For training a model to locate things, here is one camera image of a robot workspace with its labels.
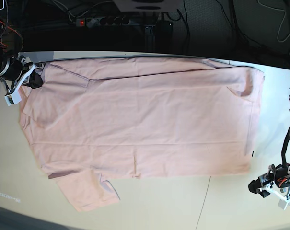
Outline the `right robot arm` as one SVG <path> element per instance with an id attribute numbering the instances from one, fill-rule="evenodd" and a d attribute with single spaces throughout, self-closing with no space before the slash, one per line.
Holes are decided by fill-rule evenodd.
<path id="1" fill-rule="evenodd" d="M 43 65 L 35 65 L 25 62 L 24 56 L 18 56 L 17 50 L 8 50 L 8 46 L 2 42 L 2 37 L 10 30 L 18 35 L 21 42 L 21 34 L 9 26 L 8 2 L 0 0 L 0 82 L 4 85 L 7 94 L 17 90 L 17 86 L 40 88 L 43 80 L 36 69 L 43 69 Z"/>

